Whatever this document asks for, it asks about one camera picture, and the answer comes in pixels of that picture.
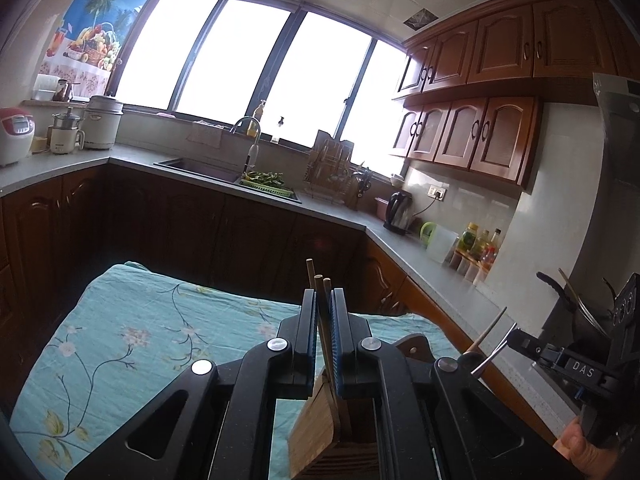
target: pink container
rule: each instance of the pink container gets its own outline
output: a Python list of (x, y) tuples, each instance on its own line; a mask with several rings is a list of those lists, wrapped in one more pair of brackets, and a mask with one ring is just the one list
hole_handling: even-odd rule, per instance
[(386, 220), (386, 206), (389, 205), (389, 202), (387, 200), (382, 200), (381, 198), (378, 198), (378, 197), (376, 197), (376, 202), (378, 202), (378, 208), (376, 209), (376, 216), (384, 222)]

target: window frame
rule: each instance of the window frame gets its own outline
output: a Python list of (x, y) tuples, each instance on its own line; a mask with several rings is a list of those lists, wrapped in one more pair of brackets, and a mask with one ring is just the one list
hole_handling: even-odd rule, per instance
[[(133, 25), (129, 35), (124, 41), (124, 44), (122, 46), (122, 50), (120, 53), (120, 57), (116, 62), (116, 69), (111, 74), (111, 77), (107, 84), (105, 95), (110, 95), (110, 96), (116, 95), (118, 91), (118, 86), (120, 85), (120, 80), (122, 78), (122, 73), (124, 72), (124, 68), (126, 67), (127, 62), (129, 61), (129, 56), (136, 44), (136, 41), (140, 36), (140, 33), (145, 27), (146, 22), (149, 19), (149, 16), (155, 10), (156, 5), (158, 4), (159, 1), (160, 0), (147, 0), (142, 10), (140, 11), (140, 15), (138, 16), (136, 23)], [(147, 107), (142, 105), (125, 104), (124, 106), (125, 110), (135, 111), (140, 113), (148, 113), (148, 114), (156, 114), (158, 112), (164, 112), (164, 113), (173, 114), (176, 118), (179, 118), (179, 119), (184, 119), (188, 121), (205, 120), (208, 123), (222, 126), (227, 130), (231, 128), (232, 125), (224, 121), (219, 121), (211, 118), (203, 118), (199, 116), (193, 116), (190, 114), (185, 114), (183, 112), (177, 111), (177, 106), (178, 106), (178, 103), (180, 102), (180, 98), (182, 96), (182, 91), (184, 90), (184, 86), (191, 73), (193, 63), (195, 62), (198, 54), (200, 53), (200, 49), (202, 48), (202, 45), (204, 44), (204, 41), (206, 40), (208, 33), (210, 32), (217, 18), (222, 13), (222, 10), (224, 9), (228, 1), (229, 0), (218, 0), (214, 5), (213, 9), (211, 10), (211, 12), (209, 13), (204, 24), (202, 25), (202, 28), (200, 29), (196, 37), (196, 40), (194, 41), (190, 49), (189, 55), (187, 56), (184, 62), (184, 65), (182, 67), (182, 70), (180, 71), (180, 75), (178, 76), (178, 79), (175, 83), (174, 91), (172, 92), (168, 107), (164, 109), (164, 108), (152, 108), (152, 107)], [(371, 59), (371, 56), (373, 54), (373, 51), (378, 41), (383, 41), (384, 43), (387, 43), (395, 48), (398, 48), (399, 50), (404, 51), (402, 44), (386, 36), (385, 34), (381, 34), (378, 31), (373, 30), (372, 28), (362, 25), (361, 23), (354, 22), (349, 18), (345, 18), (344, 16), (336, 14), (335, 12), (331, 12), (330, 10), (324, 9), (323, 7), (315, 6), (313, 4), (303, 2), (301, 0), (242, 0), (242, 1), (251, 2), (255, 4), (260, 4), (260, 5), (266, 5), (270, 7), (276, 7), (279, 9), (288, 10), (291, 13), (290, 16), (287, 18), (284, 26), (282, 27), (278, 35), (278, 38), (276, 39), (275, 44), (273, 45), (273, 48), (271, 49), (271, 52), (267, 57), (267, 61), (264, 64), (264, 67), (260, 73), (260, 76), (258, 77), (258, 80), (254, 87), (254, 91), (252, 92), (252, 96), (249, 99), (249, 102), (247, 103), (247, 108), (245, 112), (246, 116), (251, 115), (252, 111), (258, 106), (258, 104), (260, 104), (260, 101), (263, 99), (266, 99), (269, 93), (271, 92), (271, 88), (273, 87), (273, 83), (276, 79), (276, 76), (280, 71), (280, 68), (282, 66), (282, 63), (284, 62), (285, 56), (289, 52), (289, 47), (291, 46), (291, 43), (293, 42), (296, 34), (298, 33), (298, 30), (300, 29), (300, 26), (308, 12), (319, 14), (320, 16), (323, 16), (325, 18), (329, 18), (339, 23), (343, 23), (345, 25), (348, 25), (349, 27), (355, 28), (356, 30), (359, 30), (362, 33), (370, 36), (371, 40), (369, 43), (369, 47), (367, 48), (367, 51), (364, 55), (364, 58), (360, 65), (360, 69), (358, 70), (358, 75), (356, 76), (356, 79), (353, 83), (350, 94), (346, 96), (344, 99), (344, 108), (340, 116), (340, 120), (338, 121), (336, 129), (333, 133), (333, 137), (336, 140), (340, 140), (344, 127), (349, 118), (351, 108), (353, 107), (353, 103), (358, 94), (358, 90), (360, 89), (360, 85), (364, 78), (365, 72), (367, 70), (367, 67), (369, 66), (369, 61)], [(238, 133), (245, 133), (245, 129), (246, 128), (244, 129), (239, 128)], [(263, 135), (265, 135), (266, 141), (268, 141), (271, 138), (271, 136), (267, 132), (265, 132)], [(302, 144), (297, 144), (296, 142), (292, 142), (286, 139), (281, 139), (280, 143), (283, 146), (287, 146), (288, 148), (292, 148), (300, 152), (309, 152), (311, 150), (311, 148), (308, 146), (303, 146)], [(406, 174), (407, 169), (408, 169), (408, 164), (405, 163), (404, 166), (402, 167), (402, 174)], [(374, 172), (374, 176), (380, 180), (383, 180), (386, 182), (389, 181), (389, 178), (382, 174), (378, 174)]]

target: wall mural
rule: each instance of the wall mural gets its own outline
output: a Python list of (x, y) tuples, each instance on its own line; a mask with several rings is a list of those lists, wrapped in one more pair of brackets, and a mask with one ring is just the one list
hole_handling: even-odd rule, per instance
[(146, 1), (73, 0), (39, 72), (77, 83), (76, 96), (103, 94), (120, 48)]

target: kitchen faucet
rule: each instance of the kitchen faucet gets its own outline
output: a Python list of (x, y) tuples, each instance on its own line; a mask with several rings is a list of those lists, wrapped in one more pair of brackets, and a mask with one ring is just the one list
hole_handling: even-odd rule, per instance
[(258, 158), (258, 140), (260, 140), (260, 134), (262, 133), (262, 127), (260, 126), (260, 121), (255, 117), (247, 115), (241, 119), (238, 119), (236, 121), (236, 124), (234, 124), (231, 127), (232, 134), (236, 132), (240, 123), (242, 123), (242, 121), (244, 121), (245, 119), (249, 119), (249, 124), (251, 124), (251, 121), (255, 121), (255, 124), (258, 126), (258, 133), (255, 136), (254, 143), (249, 148), (249, 152), (246, 154), (246, 161), (244, 162), (244, 168), (242, 169), (242, 174), (246, 174), (246, 171), (249, 168), (252, 168), (255, 166), (255, 159)]

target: countertop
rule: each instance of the countertop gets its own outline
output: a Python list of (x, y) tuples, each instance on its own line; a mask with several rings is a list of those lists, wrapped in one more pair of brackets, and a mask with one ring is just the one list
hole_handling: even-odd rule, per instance
[[(373, 215), (352, 211), (345, 206), (312, 198), (301, 192), (298, 192), (301, 203), (295, 203), (245, 187), (154, 165), (156, 162), (172, 158), (175, 156), (122, 144), (116, 144), (112, 150), (81, 150), (67, 155), (52, 153), (31, 155), (18, 163), (0, 168), (0, 196), (48, 178), (107, 163), (161, 174), (366, 232), (367, 236), (382, 248), (471, 339), (475, 339), (499, 312), (495, 304), (462, 276), (449, 267), (441, 266), (428, 259), (416, 237), (399, 236), (386, 230), (382, 227), (382, 222)], [(509, 318), (507, 311), (481, 345), (481, 349), (488, 354), (512, 323), (513, 320)], [(505, 348), (494, 359), (494, 363), (553, 433), (561, 433), (564, 426), (574, 418), (575, 413), (571, 407), (545, 381), (527, 358), (510, 348)]]

